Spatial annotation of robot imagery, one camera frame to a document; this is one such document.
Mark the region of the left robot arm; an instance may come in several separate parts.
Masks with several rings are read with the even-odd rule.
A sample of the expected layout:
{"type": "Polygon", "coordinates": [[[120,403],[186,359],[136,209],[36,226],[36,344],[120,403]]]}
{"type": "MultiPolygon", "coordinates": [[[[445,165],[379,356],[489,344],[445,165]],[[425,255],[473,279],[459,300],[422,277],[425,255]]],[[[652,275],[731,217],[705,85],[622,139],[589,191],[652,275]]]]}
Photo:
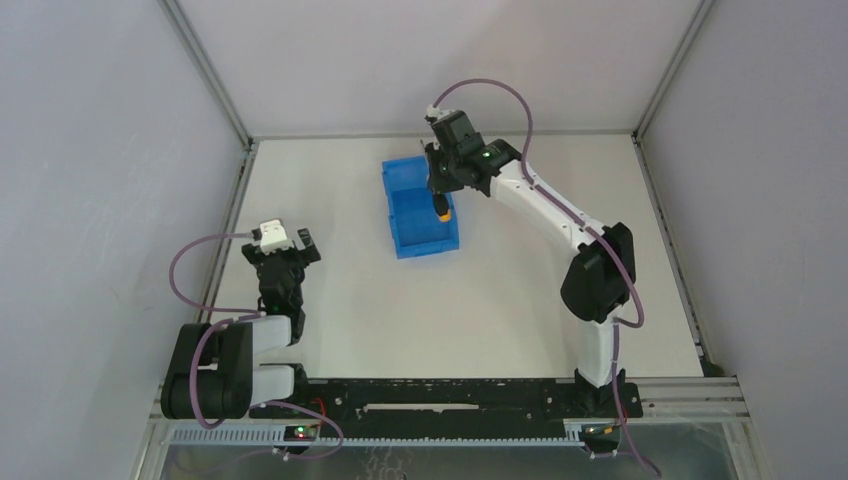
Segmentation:
{"type": "Polygon", "coordinates": [[[226,319],[216,323],[180,328],[160,394],[166,418],[193,419],[211,429],[254,405],[294,394],[301,367],[262,366],[257,357],[293,346],[303,335],[305,270],[321,255],[308,229],[297,234],[292,238],[277,220],[240,234],[242,255],[257,274],[257,304],[226,308],[226,319]]]}

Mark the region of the orange black handled screwdriver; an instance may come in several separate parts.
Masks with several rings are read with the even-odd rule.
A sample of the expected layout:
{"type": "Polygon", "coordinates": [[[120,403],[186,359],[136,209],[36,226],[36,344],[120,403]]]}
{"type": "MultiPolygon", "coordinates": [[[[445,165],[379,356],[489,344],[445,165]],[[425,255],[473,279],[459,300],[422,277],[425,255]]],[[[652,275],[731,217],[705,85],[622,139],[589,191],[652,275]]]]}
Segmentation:
{"type": "Polygon", "coordinates": [[[434,194],[432,203],[440,222],[447,223],[452,219],[452,207],[445,194],[434,194]]]}

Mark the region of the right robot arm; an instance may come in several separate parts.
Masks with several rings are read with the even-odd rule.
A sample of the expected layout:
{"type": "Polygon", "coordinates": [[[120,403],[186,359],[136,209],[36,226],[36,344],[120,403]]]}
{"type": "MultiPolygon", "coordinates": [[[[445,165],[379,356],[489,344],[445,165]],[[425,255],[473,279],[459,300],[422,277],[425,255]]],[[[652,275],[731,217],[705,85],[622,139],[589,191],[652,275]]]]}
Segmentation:
{"type": "Polygon", "coordinates": [[[560,296],[579,319],[583,342],[575,378],[596,391],[611,391],[619,374],[613,363],[614,316],[630,300],[635,282],[630,229],[623,223],[606,226],[576,208],[508,142],[486,142],[465,112],[430,106],[425,120],[434,134],[423,148],[437,218],[452,217],[448,194],[470,188],[513,209],[563,248],[569,266],[560,296]]]}

